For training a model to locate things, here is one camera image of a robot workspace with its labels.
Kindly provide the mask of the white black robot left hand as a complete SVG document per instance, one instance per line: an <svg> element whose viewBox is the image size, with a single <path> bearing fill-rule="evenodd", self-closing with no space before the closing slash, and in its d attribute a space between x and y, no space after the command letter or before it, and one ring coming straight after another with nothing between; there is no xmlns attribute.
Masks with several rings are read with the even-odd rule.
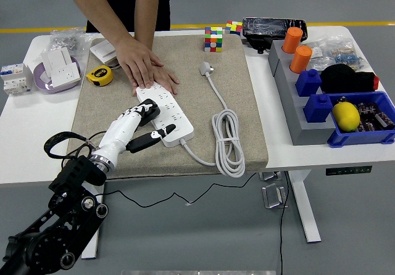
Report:
<svg viewBox="0 0 395 275"><path fill-rule="evenodd" d="M169 124L135 139L132 137L139 126L144 126L159 114L160 108L152 99L146 99L139 105L127 109L111 123L90 160L100 162L113 170L117 166L118 156L124 151L134 154L157 144L174 131L176 125Z"/></svg>

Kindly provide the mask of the person's left hand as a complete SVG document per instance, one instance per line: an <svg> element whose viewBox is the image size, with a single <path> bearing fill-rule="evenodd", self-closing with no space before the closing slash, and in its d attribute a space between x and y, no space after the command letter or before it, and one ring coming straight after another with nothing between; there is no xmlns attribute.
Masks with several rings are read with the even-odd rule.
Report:
<svg viewBox="0 0 395 275"><path fill-rule="evenodd" d="M169 69L154 65L150 70L143 70L137 75L133 74L131 79L132 95L136 96L137 89L151 88L154 83L161 85L172 95L177 95L177 86L180 81Z"/></svg>

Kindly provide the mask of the person's right hand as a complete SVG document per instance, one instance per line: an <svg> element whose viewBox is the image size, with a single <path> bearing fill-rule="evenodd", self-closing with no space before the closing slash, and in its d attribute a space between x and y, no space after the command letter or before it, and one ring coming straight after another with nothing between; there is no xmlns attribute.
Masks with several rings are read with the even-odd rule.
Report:
<svg viewBox="0 0 395 275"><path fill-rule="evenodd" d="M129 33L113 43L119 64L134 87L149 88L154 82L154 67L163 63L152 52L153 37Z"/></svg>

